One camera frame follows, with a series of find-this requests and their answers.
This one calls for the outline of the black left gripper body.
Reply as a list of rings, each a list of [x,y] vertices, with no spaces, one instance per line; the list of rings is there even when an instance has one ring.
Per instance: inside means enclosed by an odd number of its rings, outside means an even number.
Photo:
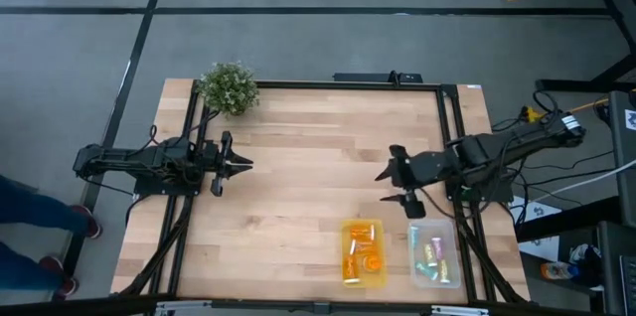
[[[230,177],[229,154],[232,150],[233,138],[229,131],[224,131],[219,143],[205,140],[201,154],[202,171],[214,172],[217,177]]]

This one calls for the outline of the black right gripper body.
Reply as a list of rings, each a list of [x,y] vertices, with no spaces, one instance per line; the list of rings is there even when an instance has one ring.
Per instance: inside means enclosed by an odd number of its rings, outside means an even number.
[[[395,187],[420,188],[449,180],[458,174],[458,157],[451,148],[409,155],[403,146],[391,145],[390,153],[390,166],[395,168],[391,182]]]

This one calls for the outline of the yellow plastic bin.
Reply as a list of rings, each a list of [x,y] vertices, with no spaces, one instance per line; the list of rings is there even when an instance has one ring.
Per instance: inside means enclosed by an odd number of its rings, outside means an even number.
[[[375,226],[375,240],[373,241],[373,248],[369,252],[363,254],[354,254],[357,259],[357,266],[359,268],[360,282],[357,284],[345,285],[349,288],[381,288],[384,287],[388,278],[388,262],[386,258],[385,237],[384,228],[380,220],[345,220],[342,222],[341,232],[341,273],[342,262],[346,255],[349,254],[349,248],[351,245],[350,227],[356,225],[369,225]],[[383,261],[383,268],[380,272],[366,272],[363,269],[363,256],[367,254],[378,254]]]

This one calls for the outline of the clear plastic bin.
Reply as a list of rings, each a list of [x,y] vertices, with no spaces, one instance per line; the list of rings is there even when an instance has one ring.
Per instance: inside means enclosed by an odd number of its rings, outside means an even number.
[[[409,245],[408,228],[418,228],[418,243],[416,249]],[[447,220],[416,220],[411,221],[407,228],[409,266],[412,283],[419,288],[446,288],[457,289],[461,286],[461,267],[456,250],[455,233],[453,224]],[[436,280],[430,280],[421,272],[415,269],[417,261],[425,262],[423,247],[431,243],[433,237],[440,237],[442,241],[443,259],[446,260],[449,268],[449,283],[439,281],[439,273]]]

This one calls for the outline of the green plant in black pot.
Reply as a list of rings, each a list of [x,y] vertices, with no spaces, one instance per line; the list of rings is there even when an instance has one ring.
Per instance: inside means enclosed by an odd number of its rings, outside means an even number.
[[[240,62],[214,63],[197,85],[205,106],[225,116],[239,116],[258,106],[259,90],[253,71]]]

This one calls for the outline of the black device bar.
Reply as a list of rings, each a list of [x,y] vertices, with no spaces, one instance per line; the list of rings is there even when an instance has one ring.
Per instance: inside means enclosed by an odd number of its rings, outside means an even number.
[[[334,81],[357,81],[357,82],[390,82],[396,83],[423,83],[420,74],[412,73],[335,73]]]

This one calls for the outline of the orange drink bottle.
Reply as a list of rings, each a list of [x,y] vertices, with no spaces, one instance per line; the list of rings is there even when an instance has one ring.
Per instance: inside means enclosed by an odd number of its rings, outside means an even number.
[[[569,280],[579,276],[579,270],[575,265],[562,261],[542,263],[540,272],[547,280]]]

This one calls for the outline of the black desk leg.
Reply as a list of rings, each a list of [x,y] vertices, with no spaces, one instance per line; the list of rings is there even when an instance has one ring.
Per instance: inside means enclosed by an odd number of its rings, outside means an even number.
[[[636,79],[620,81],[636,72],[636,0],[602,1],[628,46],[627,55],[590,80],[537,79],[537,90],[592,93],[636,89]]]

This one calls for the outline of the person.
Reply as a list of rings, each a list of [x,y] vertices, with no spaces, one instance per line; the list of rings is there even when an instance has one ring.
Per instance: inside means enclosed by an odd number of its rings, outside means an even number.
[[[96,239],[102,227],[92,211],[67,205],[53,197],[32,192],[0,175],[0,225],[26,224],[58,229],[74,236]],[[36,261],[0,241],[0,289],[52,291],[62,297],[74,294],[79,282],[55,256]]]

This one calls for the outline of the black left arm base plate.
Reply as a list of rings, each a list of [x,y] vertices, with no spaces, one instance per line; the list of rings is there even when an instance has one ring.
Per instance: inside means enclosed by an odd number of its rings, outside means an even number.
[[[134,193],[141,196],[150,195],[196,195],[200,192],[202,181],[191,181],[183,175],[167,177],[140,175],[135,176]]]

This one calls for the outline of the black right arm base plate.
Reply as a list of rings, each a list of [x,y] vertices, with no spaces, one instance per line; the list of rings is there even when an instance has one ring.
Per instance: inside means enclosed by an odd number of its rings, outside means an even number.
[[[446,181],[444,185],[449,200],[496,203],[508,203],[513,200],[511,179],[492,179],[472,186],[457,181]]]

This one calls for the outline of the black aluminium table frame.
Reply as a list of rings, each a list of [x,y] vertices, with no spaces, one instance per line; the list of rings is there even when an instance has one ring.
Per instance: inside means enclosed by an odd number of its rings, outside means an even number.
[[[221,197],[204,180],[192,199],[158,196],[136,205],[112,291],[132,282],[186,211],[186,230],[156,272],[152,291],[213,301],[290,301],[298,307],[501,299],[461,237],[451,243],[459,255],[453,286],[416,286],[407,219],[390,201],[391,184],[379,179],[393,143],[417,152],[487,131],[479,86],[264,81],[253,110],[202,126],[205,115],[188,80],[164,83],[155,116],[159,138],[184,135],[199,143],[229,131],[235,152],[251,159],[253,168],[225,181]],[[383,287],[349,288],[342,281],[342,226],[353,219],[383,225],[388,274]]]

